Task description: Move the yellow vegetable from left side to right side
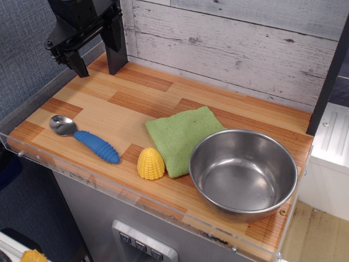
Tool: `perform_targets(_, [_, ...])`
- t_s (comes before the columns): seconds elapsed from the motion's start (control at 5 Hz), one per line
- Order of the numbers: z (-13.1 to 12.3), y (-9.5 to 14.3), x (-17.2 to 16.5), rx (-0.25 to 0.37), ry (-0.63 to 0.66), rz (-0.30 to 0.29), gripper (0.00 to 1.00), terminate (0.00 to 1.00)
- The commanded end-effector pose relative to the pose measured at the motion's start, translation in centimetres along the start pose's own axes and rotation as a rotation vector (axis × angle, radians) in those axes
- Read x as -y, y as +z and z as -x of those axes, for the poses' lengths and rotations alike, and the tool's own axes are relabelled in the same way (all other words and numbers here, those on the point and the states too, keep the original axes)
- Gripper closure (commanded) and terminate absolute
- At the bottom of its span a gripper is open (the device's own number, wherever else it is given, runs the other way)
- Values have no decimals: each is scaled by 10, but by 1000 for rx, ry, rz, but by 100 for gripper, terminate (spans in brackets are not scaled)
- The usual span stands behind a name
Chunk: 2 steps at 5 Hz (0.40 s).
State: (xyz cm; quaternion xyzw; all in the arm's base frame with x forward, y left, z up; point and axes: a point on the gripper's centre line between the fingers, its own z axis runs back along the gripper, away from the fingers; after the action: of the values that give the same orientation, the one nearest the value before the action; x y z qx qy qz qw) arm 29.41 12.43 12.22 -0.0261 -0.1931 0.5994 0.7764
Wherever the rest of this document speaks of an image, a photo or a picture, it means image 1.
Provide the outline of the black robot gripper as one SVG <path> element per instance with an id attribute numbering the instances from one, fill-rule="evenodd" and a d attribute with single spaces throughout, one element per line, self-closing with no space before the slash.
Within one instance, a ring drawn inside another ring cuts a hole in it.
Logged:
<path id="1" fill-rule="evenodd" d="M 122 48 L 121 17 L 115 13 L 116 1 L 49 1 L 56 24 L 45 42 L 55 59 L 85 78 L 89 76 L 78 50 L 100 35 L 115 52 Z"/>

